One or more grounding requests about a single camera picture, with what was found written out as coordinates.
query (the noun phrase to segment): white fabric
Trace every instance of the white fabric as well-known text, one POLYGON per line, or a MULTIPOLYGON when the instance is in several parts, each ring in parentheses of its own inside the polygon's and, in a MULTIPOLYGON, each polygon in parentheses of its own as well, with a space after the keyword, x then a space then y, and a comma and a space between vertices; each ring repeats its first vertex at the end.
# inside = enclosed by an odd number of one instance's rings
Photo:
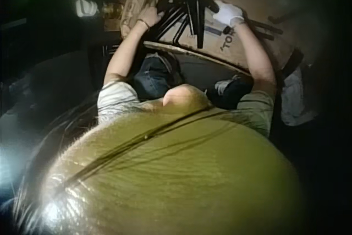
POLYGON ((317 112, 305 106, 301 69, 297 68, 284 80, 284 83, 281 93, 282 121, 288 126, 298 126, 313 120, 317 112))
POLYGON ((98 5, 93 1, 77 0, 76 13, 81 17, 92 17, 97 13, 98 5))
POLYGON ((243 11, 240 8, 231 4, 225 4, 220 0, 215 0, 215 2, 218 4, 220 10, 213 15, 213 19, 228 26, 233 26, 231 25, 231 20, 235 18, 243 19, 243 11))
POLYGON ((129 84, 112 81, 106 84, 98 97, 99 124, 110 122, 119 116, 140 109, 136 91, 129 84))

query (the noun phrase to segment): wrist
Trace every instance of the wrist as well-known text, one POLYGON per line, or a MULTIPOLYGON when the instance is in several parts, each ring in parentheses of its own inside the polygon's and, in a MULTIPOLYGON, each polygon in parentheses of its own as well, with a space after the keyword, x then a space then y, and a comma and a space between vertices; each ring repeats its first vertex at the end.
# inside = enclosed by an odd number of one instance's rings
POLYGON ((134 26, 134 29, 137 33, 143 35, 149 28, 143 21, 138 20, 134 26))
POLYGON ((245 24, 245 23, 246 23, 246 21, 244 20, 244 18, 236 17, 230 21, 230 26, 232 28, 236 28, 238 25, 245 24))

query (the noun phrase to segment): metal rods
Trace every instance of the metal rods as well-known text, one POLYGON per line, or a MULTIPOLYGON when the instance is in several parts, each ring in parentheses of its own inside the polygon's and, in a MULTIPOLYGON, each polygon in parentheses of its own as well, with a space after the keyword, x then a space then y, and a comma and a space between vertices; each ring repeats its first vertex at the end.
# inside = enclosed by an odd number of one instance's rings
POLYGON ((159 40, 177 22, 181 25, 173 38, 173 44, 179 45, 179 40, 187 26, 192 35, 197 35, 197 47, 203 48, 205 28, 205 8, 217 13, 219 6, 213 0, 159 0, 158 12, 165 12, 163 19, 155 25, 149 37, 159 40))

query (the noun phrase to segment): hand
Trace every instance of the hand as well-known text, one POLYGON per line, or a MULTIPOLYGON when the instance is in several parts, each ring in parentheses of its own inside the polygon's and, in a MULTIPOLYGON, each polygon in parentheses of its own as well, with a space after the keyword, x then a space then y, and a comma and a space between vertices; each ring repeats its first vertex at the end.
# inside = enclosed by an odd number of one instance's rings
POLYGON ((215 0, 215 2, 218 4, 220 10, 213 15, 213 19, 231 27, 244 22, 242 9, 231 4, 226 4, 221 0, 215 0))
POLYGON ((164 12, 158 14, 156 7, 151 7, 147 4, 139 14, 138 19, 143 20, 151 28, 157 24, 163 16, 164 12))

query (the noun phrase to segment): bracelet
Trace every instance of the bracelet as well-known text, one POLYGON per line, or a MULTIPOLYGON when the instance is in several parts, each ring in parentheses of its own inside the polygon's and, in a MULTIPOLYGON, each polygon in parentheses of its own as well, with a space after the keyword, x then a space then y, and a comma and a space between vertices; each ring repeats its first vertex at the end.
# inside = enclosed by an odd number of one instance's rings
POLYGON ((141 22, 143 22, 143 23, 147 26, 148 31, 150 30, 150 27, 149 27, 149 25, 148 25, 148 23, 147 23, 147 22, 145 22, 145 21, 144 21, 144 20, 142 20, 142 19, 138 19, 137 21, 141 21, 141 22))

